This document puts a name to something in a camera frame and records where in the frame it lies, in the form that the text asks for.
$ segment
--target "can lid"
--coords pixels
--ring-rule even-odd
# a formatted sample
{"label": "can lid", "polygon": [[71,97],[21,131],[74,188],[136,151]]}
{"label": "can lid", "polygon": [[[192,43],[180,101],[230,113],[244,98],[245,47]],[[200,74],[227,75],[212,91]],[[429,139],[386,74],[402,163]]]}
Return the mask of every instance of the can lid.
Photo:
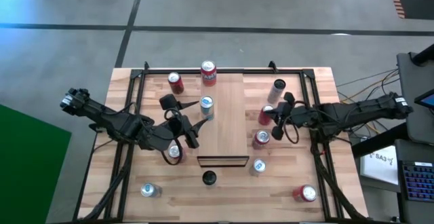
{"label": "can lid", "polygon": [[201,98],[201,106],[203,108],[206,108],[206,109],[211,108],[213,104],[214,103],[213,103],[212,98],[210,96],[204,96]]}
{"label": "can lid", "polygon": [[264,130],[260,130],[256,133],[256,138],[260,143],[267,143],[270,141],[270,134]]}
{"label": "can lid", "polygon": [[308,200],[308,201],[313,201],[317,198],[317,192],[315,191],[315,188],[313,188],[310,185],[305,185],[303,187],[303,196]]}
{"label": "can lid", "polygon": [[257,159],[253,163],[253,167],[255,171],[257,172],[264,172],[265,171],[265,162],[261,159]]}
{"label": "can lid", "polygon": [[263,111],[270,111],[270,110],[273,110],[273,109],[274,109],[273,106],[271,106],[271,105],[265,105],[262,110]]}
{"label": "can lid", "polygon": [[205,60],[202,62],[202,69],[204,71],[212,71],[214,68],[216,68],[216,65],[211,60]]}
{"label": "can lid", "polygon": [[202,175],[202,181],[206,185],[213,185],[217,181],[217,175],[212,170],[208,170]]}
{"label": "can lid", "polygon": [[274,86],[277,89],[284,89],[286,87],[286,82],[282,79],[277,79],[274,81]]}
{"label": "can lid", "polygon": [[179,76],[179,74],[177,73],[177,72],[172,72],[172,73],[170,73],[169,74],[169,81],[170,82],[177,82],[177,81],[179,81],[179,78],[180,78],[180,76]]}
{"label": "can lid", "polygon": [[154,185],[152,185],[150,183],[145,183],[142,186],[142,195],[144,197],[149,197],[154,193],[154,190],[155,190]]}
{"label": "can lid", "polygon": [[177,145],[173,145],[169,148],[169,156],[172,158],[179,157],[179,148]]}

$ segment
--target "gray concrete floor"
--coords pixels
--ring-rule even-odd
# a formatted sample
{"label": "gray concrete floor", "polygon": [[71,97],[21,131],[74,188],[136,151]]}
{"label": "gray concrete floor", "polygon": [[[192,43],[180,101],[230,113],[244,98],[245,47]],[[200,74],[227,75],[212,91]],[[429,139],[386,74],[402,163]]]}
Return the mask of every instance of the gray concrete floor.
{"label": "gray concrete floor", "polygon": [[[0,23],[126,25],[134,0],[0,0]],[[432,31],[434,22],[402,20],[392,0],[142,0],[135,25]],[[47,222],[70,221],[94,133],[62,112],[70,87],[104,102],[123,31],[0,29],[0,103],[73,133]],[[337,84],[393,69],[399,52],[432,37],[183,33],[133,31],[123,67],[332,67]],[[379,77],[340,87],[347,95]],[[399,83],[388,90],[400,93]],[[388,127],[397,121],[383,120]],[[394,193],[363,187],[371,217],[397,215]]]}

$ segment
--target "keyboard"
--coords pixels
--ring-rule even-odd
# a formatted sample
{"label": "keyboard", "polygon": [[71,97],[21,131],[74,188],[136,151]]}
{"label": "keyboard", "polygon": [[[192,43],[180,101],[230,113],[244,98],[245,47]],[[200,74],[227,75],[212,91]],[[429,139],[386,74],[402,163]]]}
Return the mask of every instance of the keyboard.
{"label": "keyboard", "polygon": [[434,167],[430,163],[403,162],[403,177],[409,200],[434,202]]}

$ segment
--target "wooden table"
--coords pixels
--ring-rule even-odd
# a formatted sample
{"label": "wooden table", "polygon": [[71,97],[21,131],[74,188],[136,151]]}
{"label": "wooden table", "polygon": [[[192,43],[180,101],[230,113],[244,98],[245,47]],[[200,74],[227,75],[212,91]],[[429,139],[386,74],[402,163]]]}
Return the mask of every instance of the wooden table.
{"label": "wooden table", "polygon": [[[313,69],[321,102],[338,102],[331,68]],[[106,106],[114,110],[123,108],[130,71],[131,69],[113,71]],[[213,88],[203,87],[200,75],[182,75],[185,91],[177,95],[177,99],[181,102],[191,102],[199,100],[204,94],[215,96],[216,118],[212,122],[207,122],[199,131],[198,149],[189,149],[181,138],[187,154],[186,162],[181,165],[169,166],[164,162],[160,152],[143,151],[136,146],[123,220],[323,221],[321,196],[311,203],[295,202],[291,196],[295,187],[304,184],[318,187],[313,156],[309,151],[309,132],[304,128],[299,129],[300,142],[296,145],[289,142],[286,137],[282,141],[272,138],[265,149],[252,149],[254,133],[258,129],[271,131],[273,127],[272,124],[261,126],[257,119],[259,110],[267,103],[271,85],[277,78],[285,80],[285,90],[292,92],[296,100],[302,100],[300,79],[297,75],[218,74],[217,86]],[[171,93],[171,90],[167,83],[167,75],[147,75],[141,114],[152,117],[156,124],[163,122],[159,98],[168,93]],[[311,94],[309,96],[309,100],[313,101]],[[188,115],[192,124],[201,119],[199,105],[182,112]],[[289,134],[294,136],[291,126],[288,126],[288,130]],[[101,134],[96,139],[96,146],[108,140],[107,135]],[[219,147],[218,142],[224,142],[225,147]],[[356,209],[367,216],[351,146],[343,141],[334,141],[330,147],[339,187]],[[107,190],[115,149],[116,143],[111,143],[93,154],[79,217],[89,213]],[[197,155],[222,154],[246,154],[250,156],[250,161],[245,168],[201,168],[196,158]],[[259,177],[250,176],[248,173],[256,158],[261,158],[267,163],[266,172]],[[215,187],[209,188],[202,183],[201,176],[206,170],[213,170],[217,174]],[[143,197],[140,188],[145,182],[162,186],[161,198]],[[335,216],[332,192],[328,186],[326,188],[332,216]],[[113,215],[117,210],[118,195],[115,196]]]}

